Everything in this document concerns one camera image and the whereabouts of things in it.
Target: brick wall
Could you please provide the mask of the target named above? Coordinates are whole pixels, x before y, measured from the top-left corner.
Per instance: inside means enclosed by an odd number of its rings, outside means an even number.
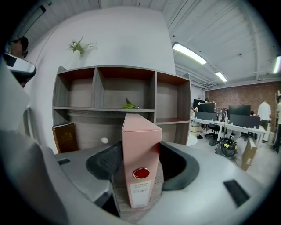
[[[216,107],[250,105],[255,114],[258,113],[259,105],[266,100],[271,108],[272,123],[275,125],[275,93],[278,90],[281,90],[281,82],[260,83],[206,91],[206,98],[215,101]]]

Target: white shirt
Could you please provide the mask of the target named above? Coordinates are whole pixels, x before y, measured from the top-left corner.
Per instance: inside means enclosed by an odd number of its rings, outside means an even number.
[[[277,111],[278,111],[278,124],[281,124],[281,102],[278,104],[278,107],[277,107]]]
[[[269,120],[269,116],[271,114],[271,109],[269,104],[266,102],[263,102],[259,105],[258,115],[260,117],[260,120]]]

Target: shelf compartment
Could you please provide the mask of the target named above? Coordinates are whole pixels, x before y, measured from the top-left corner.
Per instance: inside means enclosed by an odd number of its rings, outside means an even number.
[[[189,125],[189,123],[158,125],[162,128],[162,141],[186,145]]]
[[[159,82],[157,74],[156,120],[161,118],[189,120],[190,102],[190,84],[188,80],[176,86]]]
[[[154,109],[106,109],[89,107],[60,107],[54,106],[54,109],[81,110],[81,111],[102,111],[102,112],[125,112],[125,113],[153,113]]]
[[[182,120],[178,118],[157,118],[156,125],[189,123],[189,120]]]
[[[93,106],[95,68],[62,71],[59,68],[54,87],[53,106]]]
[[[166,74],[157,72],[157,81],[160,83],[167,83],[174,86],[179,86],[189,81],[188,78],[173,75],[173,74]]]
[[[126,112],[73,110],[73,107],[54,107],[54,126],[74,123],[79,149],[102,145],[101,138],[106,137],[109,144],[122,140],[122,126]],[[153,112],[138,112],[144,118],[153,120]]]
[[[122,67],[97,69],[94,107],[119,109],[126,98],[144,109],[155,109],[155,71]]]
[[[127,113],[137,113],[153,122],[154,112],[151,110],[130,111],[131,109],[112,110],[112,109],[94,109],[84,107],[53,107],[54,125],[66,123],[68,116],[80,117],[98,117],[98,118],[125,118]]]

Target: ceiling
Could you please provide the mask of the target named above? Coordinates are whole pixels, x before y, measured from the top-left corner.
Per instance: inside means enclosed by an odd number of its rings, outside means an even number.
[[[25,36],[32,46],[63,20],[83,11],[116,6],[151,8],[163,13],[171,44],[179,42],[207,63],[174,51],[176,74],[188,73],[204,90],[281,80],[272,74],[280,47],[259,13],[242,0],[40,0],[15,30],[43,5],[46,12]],[[215,72],[221,72],[223,83]]]

